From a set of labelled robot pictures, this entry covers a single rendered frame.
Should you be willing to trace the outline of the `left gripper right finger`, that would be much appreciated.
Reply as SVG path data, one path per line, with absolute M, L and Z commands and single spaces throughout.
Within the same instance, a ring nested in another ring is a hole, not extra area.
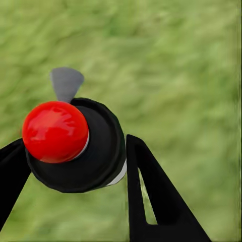
M 127 134 L 130 242 L 211 242 L 146 143 Z M 157 225 L 146 222 L 140 168 Z

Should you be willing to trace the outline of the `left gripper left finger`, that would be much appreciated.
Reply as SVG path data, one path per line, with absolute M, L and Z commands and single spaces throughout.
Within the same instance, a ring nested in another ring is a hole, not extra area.
M 0 149 L 0 232 L 32 172 L 25 147 L 21 138 Z

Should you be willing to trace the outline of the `pesticide atomizer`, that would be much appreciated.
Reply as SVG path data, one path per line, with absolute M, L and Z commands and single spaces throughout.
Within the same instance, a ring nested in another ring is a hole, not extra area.
M 27 164 L 48 188 L 85 193 L 117 184 L 127 171 L 126 140 L 117 116 L 89 98 L 75 98 L 83 74 L 50 72 L 57 101 L 36 106 L 22 128 Z

